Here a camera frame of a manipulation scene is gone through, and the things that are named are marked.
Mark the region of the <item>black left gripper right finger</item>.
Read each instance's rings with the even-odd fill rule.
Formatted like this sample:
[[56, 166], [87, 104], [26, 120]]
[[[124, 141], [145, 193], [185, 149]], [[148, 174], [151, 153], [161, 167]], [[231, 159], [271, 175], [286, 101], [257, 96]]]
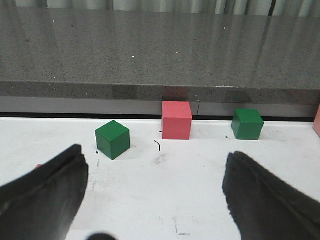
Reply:
[[243, 240], [320, 238], [320, 203], [243, 152], [228, 154], [222, 190]]

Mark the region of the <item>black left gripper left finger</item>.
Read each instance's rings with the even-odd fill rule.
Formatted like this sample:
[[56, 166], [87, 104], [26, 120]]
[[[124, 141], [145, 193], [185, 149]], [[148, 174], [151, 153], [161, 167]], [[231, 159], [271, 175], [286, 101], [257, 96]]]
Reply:
[[75, 144], [0, 188], [2, 240], [64, 240], [83, 202], [89, 166]]

